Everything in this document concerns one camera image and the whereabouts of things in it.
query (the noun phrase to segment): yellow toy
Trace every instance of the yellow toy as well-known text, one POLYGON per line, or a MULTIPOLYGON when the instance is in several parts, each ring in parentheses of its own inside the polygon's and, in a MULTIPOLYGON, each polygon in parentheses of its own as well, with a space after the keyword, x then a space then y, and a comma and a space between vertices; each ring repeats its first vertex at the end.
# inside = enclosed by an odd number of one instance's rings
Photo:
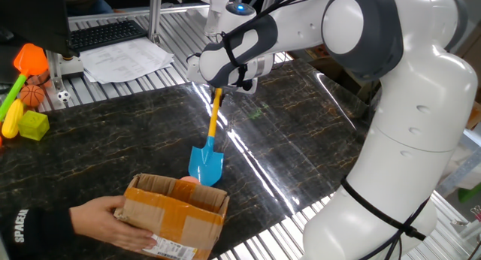
POLYGON ((11 139, 18 134, 18 122, 23 116, 23 102, 20 99, 16 99, 10 106, 5 117, 5 121, 2 126, 2 134, 11 139))
POLYGON ((50 129, 48 117, 42 113, 27 110, 18 123, 20 136, 39 141, 50 129))

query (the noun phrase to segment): orange toy shovel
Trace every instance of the orange toy shovel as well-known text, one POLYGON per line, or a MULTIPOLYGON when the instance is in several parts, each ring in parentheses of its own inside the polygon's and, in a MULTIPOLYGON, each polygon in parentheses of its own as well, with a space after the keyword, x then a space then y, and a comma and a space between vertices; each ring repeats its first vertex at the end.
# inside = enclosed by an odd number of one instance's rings
POLYGON ((14 60, 15 68, 20 71, 20 76, 0 106, 0 122, 5 118, 8 109, 14 102, 23 84, 30 75, 39 75, 48 69, 47 57, 44 50, 34 44, 25 44, 14 60))

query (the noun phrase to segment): human hand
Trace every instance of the human hand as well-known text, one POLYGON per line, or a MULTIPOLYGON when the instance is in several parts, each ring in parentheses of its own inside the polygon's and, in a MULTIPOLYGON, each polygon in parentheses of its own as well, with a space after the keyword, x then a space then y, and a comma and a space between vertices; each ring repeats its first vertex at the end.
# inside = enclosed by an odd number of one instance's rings
POLYGON ((75 234, 108 242, 134 252, 152 249, 156 241, 151 238, 151 231, 131 227, 113 216, 112 210, 123 207, 125 202, 126 198, 123 196, 106 196, 72 207, 70 217, 75 234))

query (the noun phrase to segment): soccer ball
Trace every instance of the soccer ball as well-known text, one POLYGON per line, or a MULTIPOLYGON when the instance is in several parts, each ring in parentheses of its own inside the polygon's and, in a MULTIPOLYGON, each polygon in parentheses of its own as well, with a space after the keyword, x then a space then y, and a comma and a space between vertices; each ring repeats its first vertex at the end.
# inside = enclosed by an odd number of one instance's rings
POLYGON ((57 98, 64 103, 67 103, 68 100, 70 99, 70 94, 67 91, 60 91, 57 94, 57 98))

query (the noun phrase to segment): document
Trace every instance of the document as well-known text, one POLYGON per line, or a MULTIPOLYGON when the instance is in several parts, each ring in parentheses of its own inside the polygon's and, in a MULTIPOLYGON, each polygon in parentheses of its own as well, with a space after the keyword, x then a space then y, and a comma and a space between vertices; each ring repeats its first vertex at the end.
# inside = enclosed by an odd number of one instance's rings
POLYGON ((81 53, 85 75, 89 81, 122 83, 135 80, 174 61, 167 53, 147 38, 120 42, 81 53))

